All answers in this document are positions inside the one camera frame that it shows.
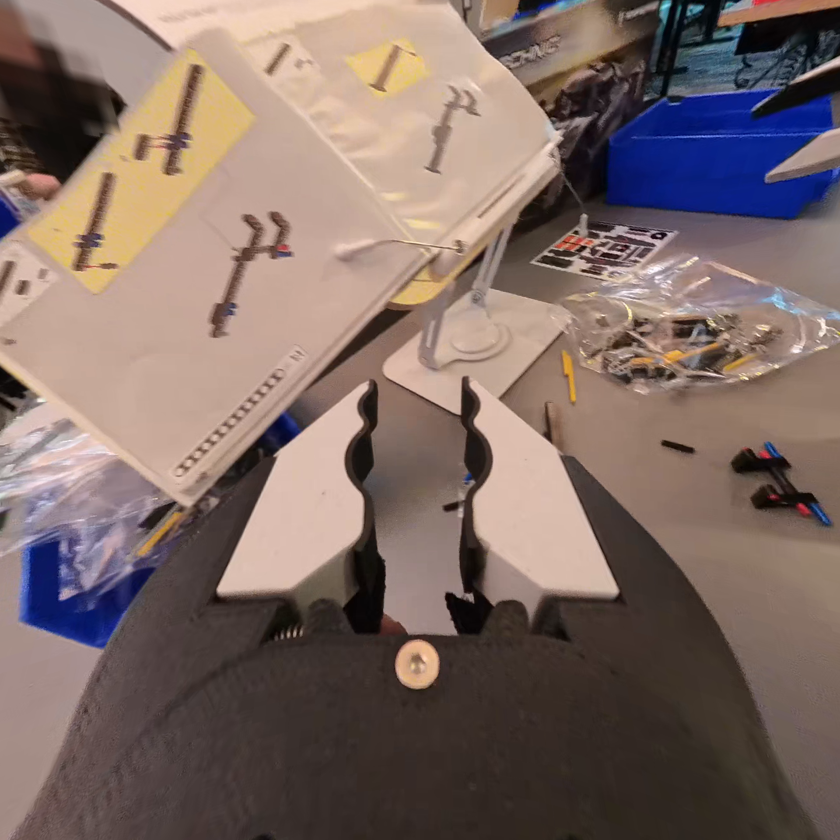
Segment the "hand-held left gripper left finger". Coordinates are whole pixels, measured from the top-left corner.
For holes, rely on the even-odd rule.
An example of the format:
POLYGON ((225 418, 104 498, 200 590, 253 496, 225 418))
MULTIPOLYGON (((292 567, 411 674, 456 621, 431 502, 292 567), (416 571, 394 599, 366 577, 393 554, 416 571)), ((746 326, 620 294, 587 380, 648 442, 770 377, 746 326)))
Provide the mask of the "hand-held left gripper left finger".
POLYGON ((385 562, 365 486, 379 389, 365 381, 282 448, 217 585, 223 601, 278 597, 303 616, 320 600, 355 632, 380 632, 385 562))

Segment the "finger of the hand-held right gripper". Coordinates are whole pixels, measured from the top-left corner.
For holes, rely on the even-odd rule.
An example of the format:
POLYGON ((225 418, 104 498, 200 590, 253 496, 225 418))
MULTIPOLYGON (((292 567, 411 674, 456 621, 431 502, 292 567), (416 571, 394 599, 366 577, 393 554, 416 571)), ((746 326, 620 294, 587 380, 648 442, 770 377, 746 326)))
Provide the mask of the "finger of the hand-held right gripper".
POLYGON ((764 183, 772 184, 839 168, 839 128, 826 131, 791 157, 767 172, 764 183))
POLYGON ((839 66, 819 66, 795 78, 789 85, 760 101, 752 110, 754 119, 799 107, 814 99, 839 92, 839 66))

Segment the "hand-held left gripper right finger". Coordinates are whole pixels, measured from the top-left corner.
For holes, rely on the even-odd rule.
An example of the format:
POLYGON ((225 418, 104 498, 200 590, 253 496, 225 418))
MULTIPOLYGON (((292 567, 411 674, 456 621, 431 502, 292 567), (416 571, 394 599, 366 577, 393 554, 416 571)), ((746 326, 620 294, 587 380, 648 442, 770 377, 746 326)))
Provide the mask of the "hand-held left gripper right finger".
POLYGON ((560 451, 476 379, 460 391, 465 488, 458 569, 446 606, 459 635, 516 602, 529 628, 562 630, 561 602, 618 601, 621 591, 560 451))

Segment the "lego instruction booklet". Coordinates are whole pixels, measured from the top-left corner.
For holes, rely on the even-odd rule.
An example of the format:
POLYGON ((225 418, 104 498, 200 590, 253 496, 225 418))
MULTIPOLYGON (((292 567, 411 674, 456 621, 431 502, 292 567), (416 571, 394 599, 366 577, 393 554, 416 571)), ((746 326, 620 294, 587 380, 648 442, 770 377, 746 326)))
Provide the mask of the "lego instruction booklet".
POLYGON ((521 210, 555 137, 449 7, 207 29, 2 240, 2 367, 186 505, 521 210))

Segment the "black lego box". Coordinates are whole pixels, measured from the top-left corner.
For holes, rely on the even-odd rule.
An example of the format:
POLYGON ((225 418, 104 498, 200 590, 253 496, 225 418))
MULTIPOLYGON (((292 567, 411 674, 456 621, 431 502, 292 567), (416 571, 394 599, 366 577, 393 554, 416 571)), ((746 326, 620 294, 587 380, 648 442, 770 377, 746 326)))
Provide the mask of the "black lego box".
POLYGON ((610 139, 642 110, 660 2, 476 2, 470 26, 560 132, 561 174, 535 201, 549 215, 606 178, 610 139))

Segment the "black lego assembly with pins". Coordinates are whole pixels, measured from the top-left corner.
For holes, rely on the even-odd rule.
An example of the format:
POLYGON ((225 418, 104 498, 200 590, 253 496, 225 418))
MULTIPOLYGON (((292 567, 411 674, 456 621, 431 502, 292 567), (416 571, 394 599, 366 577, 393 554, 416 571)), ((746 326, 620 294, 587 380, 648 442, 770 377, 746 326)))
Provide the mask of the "black lego assembly with pins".
POLYGON ((825 528, 834 525, 818 497, 799 489, 791 480, 791 463, 770 441, 765 441, 760 451, 742 448, 730 460, 731 471, 739 476, 762 476, 764 483, 750 498, 752 506, 760 511, 793 510, 804 518, 814 520, 825 528))

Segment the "lego sticker sheet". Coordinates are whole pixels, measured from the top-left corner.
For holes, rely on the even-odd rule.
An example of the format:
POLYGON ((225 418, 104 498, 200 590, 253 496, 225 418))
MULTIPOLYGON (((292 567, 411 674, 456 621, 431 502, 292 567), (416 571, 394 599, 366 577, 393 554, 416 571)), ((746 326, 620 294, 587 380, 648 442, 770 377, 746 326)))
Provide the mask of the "lego sticker sheet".
POLYGON ((589 221, 556 239, 530 265, 599 280, 618 279, 645 266, 678 235, 661 227, 589 221))

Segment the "wooden table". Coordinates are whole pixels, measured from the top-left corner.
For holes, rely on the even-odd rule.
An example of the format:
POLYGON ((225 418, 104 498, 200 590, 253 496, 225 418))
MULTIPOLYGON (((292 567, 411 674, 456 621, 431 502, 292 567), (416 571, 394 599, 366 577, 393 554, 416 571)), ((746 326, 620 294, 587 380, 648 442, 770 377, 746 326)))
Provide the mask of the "wooden table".
POLYGON ((836 12, 838 1, 739 1, 721 10, 717 28, 762 23, 768 20, 836 12))

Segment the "blue storage bin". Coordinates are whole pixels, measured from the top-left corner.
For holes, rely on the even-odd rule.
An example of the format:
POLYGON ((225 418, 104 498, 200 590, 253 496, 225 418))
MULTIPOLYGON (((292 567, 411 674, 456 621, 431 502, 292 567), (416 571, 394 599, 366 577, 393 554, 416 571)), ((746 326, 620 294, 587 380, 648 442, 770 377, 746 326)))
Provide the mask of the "blue storage bin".
POLYGON ((702 214, 793 219, 819 203, 838 170, 768 184, 765 175, 833 128, 829 96, 755 119, 774 90, 664 99, 609 143, 609 204, 702 214))
MULTIPOLYGON (((298 423, 288 413, 281 414, 246 454, 211 490, 210 497, 196 507, 181 506, 187 514, 185 524, 174 538, 169 558, 182 541, 185 531, 211 512, 225 495, 258 463, 272 455, 299 435, 298 423)), ((34 554, 21 552, 22 582, 19 595, 20 621, 94 648, 104 648, 133 599, 154 570, 139 571, 115 587, 95 595, 74 596, 66 601, 58 597, 56 553, 51 548, 36 549, 34 554)))

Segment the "wooden book stand white base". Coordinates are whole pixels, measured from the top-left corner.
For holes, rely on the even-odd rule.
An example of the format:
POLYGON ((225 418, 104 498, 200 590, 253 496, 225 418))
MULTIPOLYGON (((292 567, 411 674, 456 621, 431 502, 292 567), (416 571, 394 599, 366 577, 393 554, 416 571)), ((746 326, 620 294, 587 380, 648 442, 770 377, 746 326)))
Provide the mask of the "wooden book stand white base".
POLYGON ((493 288, 512 229, 522 209, 556 175, 565 177, 560 145, 564 130, 438 243, 407 238, 367 238, 341 243, 341 261, 386 245, 422 250, 425 268, 442 288, 422 307, 415 339, 383 364, 383 374, 402 388, 450 413, 459 412, 463 376, 501 397, 568 331, 571 314, 561 305, 493 288))

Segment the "clear bag of black parts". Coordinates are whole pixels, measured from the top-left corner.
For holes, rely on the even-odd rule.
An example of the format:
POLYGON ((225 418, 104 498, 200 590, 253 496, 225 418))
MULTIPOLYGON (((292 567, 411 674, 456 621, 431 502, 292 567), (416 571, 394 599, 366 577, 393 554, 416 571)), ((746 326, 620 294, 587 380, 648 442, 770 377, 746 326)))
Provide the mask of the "clear bag of black parts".
POLYGON ((638 393, 750 382, 838 346, 837 308, 679 255, 563 301, 581 366, 638 393))

